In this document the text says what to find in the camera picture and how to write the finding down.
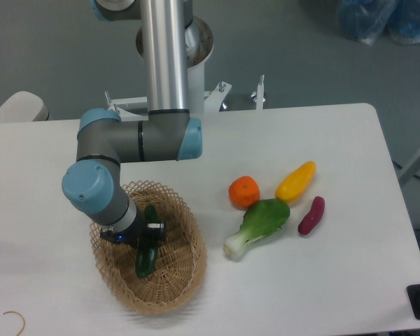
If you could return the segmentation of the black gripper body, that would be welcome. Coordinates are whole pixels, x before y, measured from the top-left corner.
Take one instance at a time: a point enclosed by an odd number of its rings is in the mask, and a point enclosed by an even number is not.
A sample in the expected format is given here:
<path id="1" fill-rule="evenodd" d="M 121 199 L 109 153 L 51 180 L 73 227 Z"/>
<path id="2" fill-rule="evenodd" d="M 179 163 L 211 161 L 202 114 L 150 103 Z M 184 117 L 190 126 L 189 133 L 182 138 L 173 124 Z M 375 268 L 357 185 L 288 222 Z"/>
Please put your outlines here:
<path id="1" fill-rule="evenodd" d="M 100 229 L 100 238 L 112 244 L 126 244 L 134 249 L 137 249 L 139 237 L 142 232 L 148 227 L 157 228 L 158 246 L 166 241 L 167 238 L 167 224 L 160 220 L 159 224 L 149 225 L 144 217 L 144 213 L 138 209 L 135 219 L 124 230 L 120 229 Z"/>

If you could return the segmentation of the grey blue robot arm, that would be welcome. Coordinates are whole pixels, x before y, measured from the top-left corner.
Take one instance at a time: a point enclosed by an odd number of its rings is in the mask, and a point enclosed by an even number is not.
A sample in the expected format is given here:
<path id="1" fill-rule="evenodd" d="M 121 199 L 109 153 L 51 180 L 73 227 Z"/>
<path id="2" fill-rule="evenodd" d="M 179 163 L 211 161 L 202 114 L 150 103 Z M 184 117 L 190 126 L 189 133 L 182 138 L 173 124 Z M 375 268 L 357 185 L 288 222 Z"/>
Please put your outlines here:
<path id="1" fill-rule="evenodd" d="M 65 197 L 100 227 L 102 239 L 137 247 L 166 238 L 163 224 L 149 223 L 120 184 L 128 162 L 189 160 L 202 154 L 202 128 L 190 116 L 188 58 L 197 54 L 191 1 L 93 1 L 104 20 L 140 20 L 147 70 L 148 117 L 121 119 L 115 109 L 83 114 L 76 162 L 62 179 Z"/>

